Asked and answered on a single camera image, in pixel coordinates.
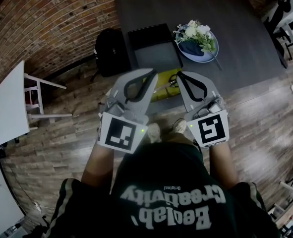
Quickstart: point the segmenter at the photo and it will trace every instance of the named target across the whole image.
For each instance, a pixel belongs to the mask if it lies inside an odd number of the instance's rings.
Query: brick wall
[[[274,0],[250,0],[258,13]],[[4,0],[0,4],[0,82],[21,60],[49,74],[93,53],[101,30],[119,27],[114,0]]]

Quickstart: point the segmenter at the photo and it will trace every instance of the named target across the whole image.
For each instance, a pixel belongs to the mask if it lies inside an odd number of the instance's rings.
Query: cable
[[[26,193],[26,191],[23,189],[23,187],[22,187],[21,184],[19,183],[19,181],[18,181],[18,179],[17,179],[17,177],[16,177],[16,174],[14,173],[13,169],[12,169],[10,166],[8,166],[8,167],[11,169],[12,173],[14,174],[14,177],[15,177],[15,179],[16,179],[18,185],[21,187],[21,189],[22,189],[22,190],[24,191],[24,193],[27,195],[27,197],[28,197],[29,200],[32,202],[32,204],[35,205],[35,203],[34,203],[33,200],[31,199],[31,197]]]
[[[21,184],[19,183],[19,181],[18,181],[18,179],[17,179],[17,177],[16,177],[16,174],[14,173],[14,171],[13,171],[13,169],[10,167],[10,166],[8,166],[10,169],[11,169],[11,171],[12,171],[12,173],[13,173],[13,175],[14,175],[14,177],[15,177],[15,180],[17,181],[17,183],[18,183],[18,185],[21,187],[21,189],[24,191],[24,193],[27,195],[27,197],[29,198],[29,200],[33,203],[33,205],[36,205],[35,204],[35,202],[32,200],[32,198],[27,194],[27,192],[23,189],[23,187],[21,186]],[[55,208],[53,208],[53,207],[47,207],[47,206],[42,206],[42,207],[44,207],[44,208],[47,208],[47,209],[55,209]]]

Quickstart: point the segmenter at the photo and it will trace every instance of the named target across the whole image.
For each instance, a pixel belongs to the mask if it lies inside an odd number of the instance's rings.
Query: shoe
[[[151,123],[150,125],[148,125],[147,135],[151,140],[151,144],[162,142],[161,129],[157,123]]]
[[[172,132],[183,134],[186,130],[186,127],[187,127],[186,120],[183,118],[180,118],[174,123]]]

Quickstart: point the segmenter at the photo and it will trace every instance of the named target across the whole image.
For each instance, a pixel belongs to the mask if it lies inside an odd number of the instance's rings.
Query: gray table
[[[275,47],[248,0],[117,0],[117,13],[132,69],[137,61],[128,32],[166,23],[171,31],[179,24],[198,19],[209,25],[219,42],[215,61],[196,63],[181,53],[183,70],[210,78],[223,95],[284,73]],[[150,112],[182,105],[180,96],[150,105]]]

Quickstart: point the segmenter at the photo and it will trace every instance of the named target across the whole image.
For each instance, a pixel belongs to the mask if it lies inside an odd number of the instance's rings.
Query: yellow object
[[[160,88],[161,86],[167,85],[169,83],[169,79],[172,75],[181,71],[181,69],[172,69],[169,71],[164,71],[158,74],[158,81],[155,89]],[[151,99],[151,102],[159,101],[162,99],[166,99],[171,96],[175,96],[180,94],[179,87],[166,87],[166,89],[161,89],[158,92],[154,93]]]

